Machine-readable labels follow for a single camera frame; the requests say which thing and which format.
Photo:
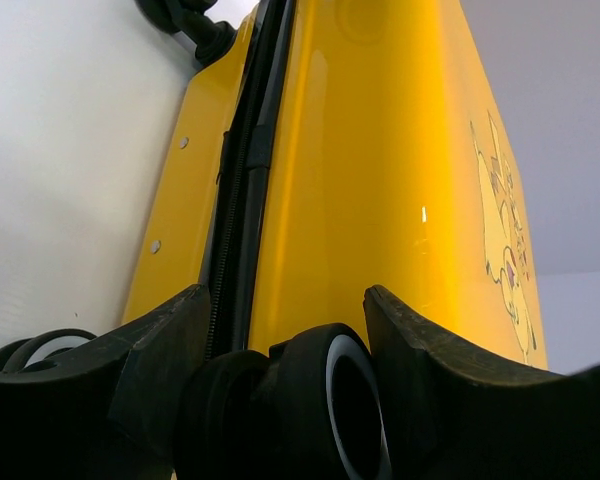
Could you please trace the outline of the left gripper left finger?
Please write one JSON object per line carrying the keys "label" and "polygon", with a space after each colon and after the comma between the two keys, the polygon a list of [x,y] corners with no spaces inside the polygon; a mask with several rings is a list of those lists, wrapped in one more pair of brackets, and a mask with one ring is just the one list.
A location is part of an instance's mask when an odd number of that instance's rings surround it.
{"label": "left gripper left finger", "polygon": [[0,479],[168,479],[182,390],[202,364],[210,295],[191,285],[104,335],[0,348]]}

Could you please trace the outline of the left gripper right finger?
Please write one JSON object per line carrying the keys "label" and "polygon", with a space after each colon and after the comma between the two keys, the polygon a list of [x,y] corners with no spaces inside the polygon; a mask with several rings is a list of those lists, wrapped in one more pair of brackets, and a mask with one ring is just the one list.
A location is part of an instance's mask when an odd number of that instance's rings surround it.
{"label": "left gripper right finger", "polygon": [[600,479],[600,364],[506,359],[380,285],[363,307],[395,478]]}

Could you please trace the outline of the yellow hard-shell suitcase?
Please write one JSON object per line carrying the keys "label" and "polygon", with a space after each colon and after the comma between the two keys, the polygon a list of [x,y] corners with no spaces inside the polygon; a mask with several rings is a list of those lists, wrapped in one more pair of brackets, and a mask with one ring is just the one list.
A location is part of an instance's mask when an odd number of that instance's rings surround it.
{"label": "yellow hard-shell suitcase", "polygon": [[196,45],[122,323],[210,317],[168,479],[397,479],[363,307],[380,285],[546,370],[520,178],[457,1],[142,1]]}

